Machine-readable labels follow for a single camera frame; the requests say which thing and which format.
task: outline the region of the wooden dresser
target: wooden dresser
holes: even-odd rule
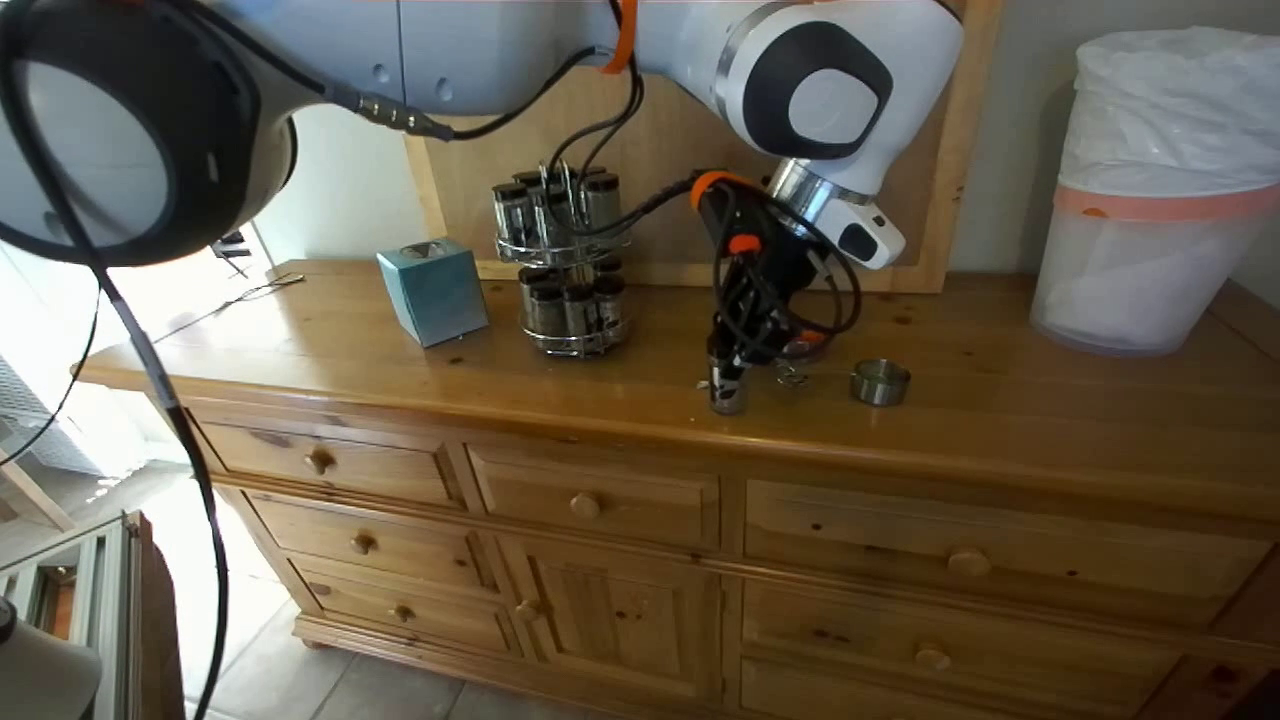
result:
[[[714,414],[701,290],[543,360],[508,283],[419,352],[372,262],[286,271],[162,352],[311,643],[603,717],[1206,720],[1280,669],[1280,321],[1241,290],[1172,360],[1040,341],[1024,281],[867,297]]]

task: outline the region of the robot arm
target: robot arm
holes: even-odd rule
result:
[[[576,49],[614,49],[609,0],[0,0],[6,85],[28,103],[107,262],[220,239],[291,166],[288,114],[342,100],[405,133],[508,113]],[[867,266],[901,230],[867,204],[959,50],[937,0],[640,2],[638,58],[790,164],[778,196]],[[58,228],[0,118],[0,237],[58,258]]]

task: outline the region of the dresser drawer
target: dresser drawer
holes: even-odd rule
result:
[[[1137,620],[1209,624],[1266,539],[844,489],[748,483],[748,550],[790,569],[995,592]]]
[[[288,554],[319,554],[451,589],[495,589],[468,528],[286,494],[253,494],[253,507]]]
[[[424,434],[419,449],[355,443],[319,433],[201,423],[231,471],[286,474],[333,493],[372,493],[419,504],[455,504],[448,456]]]
[[[492,517],[682,548],[717,539],[717,481],[685,467],[551,443],[472,449],[472,467]]]
[[[792,665],[744,659],[744,706],[805,720],[1014,720],[922,691],[895,691]]]
[[[501,601],[455,594],[442,592],[442,583],[415,583],[413,574],[360,570],[353,562],[311,554],[291,554],[291,569],[333,617],[385,624],[430,643],[463,643],[484,650],[517,649]]]
[[[1082,717],[1131,717],[1181,659],[1060,624],[778,583],[748,583],[744,641]]]

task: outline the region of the drawer knob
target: drawer knob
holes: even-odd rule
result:
[[[597,519],[603,511],[603,504],[591,493],[572,493],[568,494],[568,511],[580,517],[580,519]]]
[[[355,550],[360,550],[360,554],[376,550],[376,536],[372,536],[372,532],[360,532],[360,536],[355,536]]]
[[[335,467],[335,456],[333,456],[333,449],[316,443],[316,449],[309,452],[309,462],[311,462],[316,474],[323,474],[323,471]]]
[[[922,669],[933,669],[933,670],[948,670],[948,669],[955,665],[955,654],[945,650],[941,643],[922,641],[922,643],[918,643],[918,665],[922,665]]]
[[[543,617],[543,604],[542,604],[542,601],[526,594],[526,601],[517,604],[517,620],[521,620],[521,624],[531,624],[531,620],[542,620],[542,617]]]
[[[413,624],[413,620],[415,620],[415,611],[413,611],[410,604],[395,604],[391,617],[395,617],[402,624]]]
[[[955,570],[955,574],[992,574],[992,554],[988,550],[981,550],[981,548],[951,548],[948,550],[948,570]]]

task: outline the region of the small blue cube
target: small blue cube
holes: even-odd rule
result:
[[[487,322],[472,249],[424,239],[376,250],[402,329],[419,342],[443,342]]]

